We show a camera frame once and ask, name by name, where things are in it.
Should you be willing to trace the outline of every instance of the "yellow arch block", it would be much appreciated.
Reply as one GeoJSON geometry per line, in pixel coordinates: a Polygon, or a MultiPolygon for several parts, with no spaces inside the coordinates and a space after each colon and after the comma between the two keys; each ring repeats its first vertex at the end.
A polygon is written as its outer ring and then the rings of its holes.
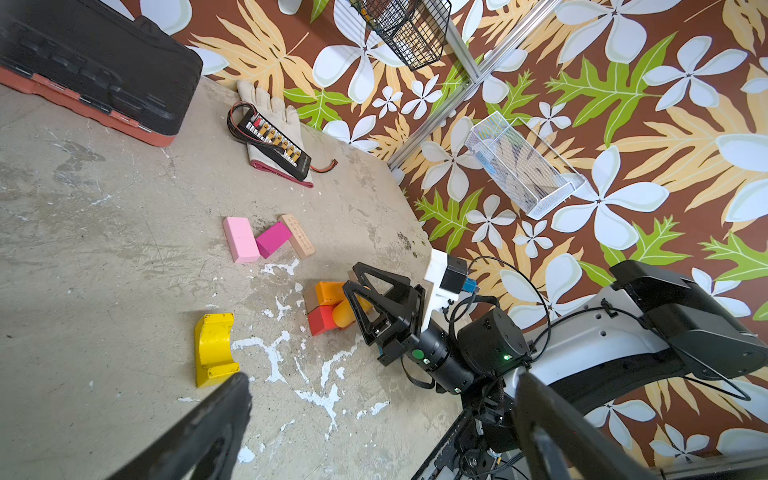
{"type": "Polygon", "coordinates": [[[232,313],[211,313],[194,327],[197,388],[218,385],[240,371],[240,364],[232,361],[230,348],[234,323],[232,313]]]}

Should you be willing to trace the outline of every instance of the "red block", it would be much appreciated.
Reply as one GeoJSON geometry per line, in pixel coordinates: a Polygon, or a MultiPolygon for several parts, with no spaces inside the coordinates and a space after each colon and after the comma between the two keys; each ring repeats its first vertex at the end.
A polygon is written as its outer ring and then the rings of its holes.
{"type": "Polygon", "coordinates": [[[310,321],[312,336],[322,335],[325,332],[339,328],[333,321],[333,305],[321,305],[307,315],[310,321]]]}

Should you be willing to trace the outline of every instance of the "toolbox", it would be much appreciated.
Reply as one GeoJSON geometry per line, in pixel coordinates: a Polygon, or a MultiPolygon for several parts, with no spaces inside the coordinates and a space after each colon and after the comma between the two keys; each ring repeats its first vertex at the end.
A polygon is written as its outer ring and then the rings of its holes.
{"type": "Polygon", "coordinates": [[[0,83],[148,144],[173,141],[202,69],[149,18],[98,0],[0,0],[0,83]]]}

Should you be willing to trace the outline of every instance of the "orange block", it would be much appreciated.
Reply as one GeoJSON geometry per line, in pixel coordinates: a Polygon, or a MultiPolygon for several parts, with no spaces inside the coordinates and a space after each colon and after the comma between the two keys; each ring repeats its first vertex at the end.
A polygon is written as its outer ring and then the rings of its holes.
{"type": "Polygon", "coordinates": [[[346,282],[318,282],[315,286],[318,305],[338,305],[346,298],[342,287],[346,282]]]}
{"type": "Polygon", "coordinates": [[[307,318],[310,321],[312,336],[321,335],[336,328],[333,322],[333,305],[321,305],[312,310],[307,318]]]}

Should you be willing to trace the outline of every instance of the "black wire basket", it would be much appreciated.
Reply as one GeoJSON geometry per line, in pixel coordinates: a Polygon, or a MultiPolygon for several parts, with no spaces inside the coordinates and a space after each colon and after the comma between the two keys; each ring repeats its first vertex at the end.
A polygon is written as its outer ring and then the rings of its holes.
{"type": "Polygon", "coordinates": [[[448,0],[352,0],[368,25],[411,70],[442,57],[448,0]]]}

